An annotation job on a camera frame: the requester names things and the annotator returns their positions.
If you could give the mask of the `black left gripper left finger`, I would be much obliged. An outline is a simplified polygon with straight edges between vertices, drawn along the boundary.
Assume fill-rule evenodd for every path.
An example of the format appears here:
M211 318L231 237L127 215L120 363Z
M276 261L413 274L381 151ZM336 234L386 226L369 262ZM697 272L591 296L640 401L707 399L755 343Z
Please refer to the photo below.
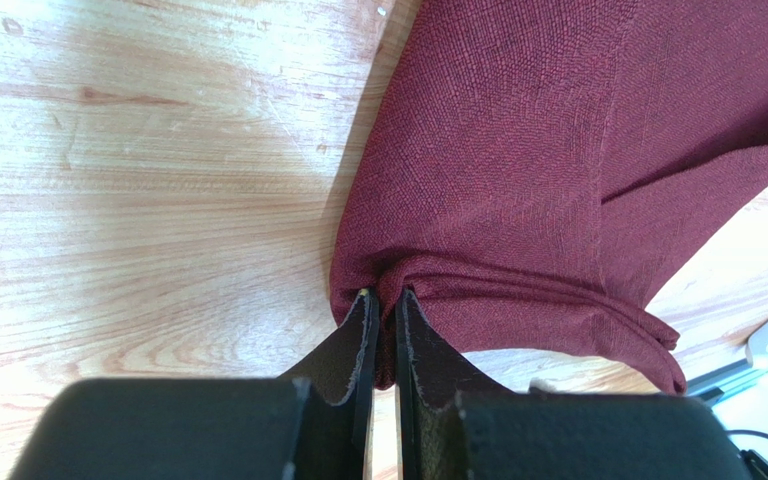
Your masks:
M275 378L99 378L50 404L15 479L361 479L379 304Z

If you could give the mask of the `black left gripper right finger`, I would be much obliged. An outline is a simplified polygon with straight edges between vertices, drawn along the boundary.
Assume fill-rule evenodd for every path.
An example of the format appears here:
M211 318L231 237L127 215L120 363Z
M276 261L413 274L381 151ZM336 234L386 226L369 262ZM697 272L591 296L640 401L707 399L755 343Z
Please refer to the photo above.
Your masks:
M697 400L518 394L429 324L416 295L394 309L405 479L746 479L739 450Z

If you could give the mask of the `dark red cloth napkin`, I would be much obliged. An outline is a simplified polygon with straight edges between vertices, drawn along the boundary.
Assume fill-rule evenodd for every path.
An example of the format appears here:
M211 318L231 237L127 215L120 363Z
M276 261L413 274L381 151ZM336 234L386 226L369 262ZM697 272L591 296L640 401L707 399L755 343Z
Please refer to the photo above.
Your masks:
M426 1L330 271L461 352L600 356L686 390L646 310L768 186L768 1Z

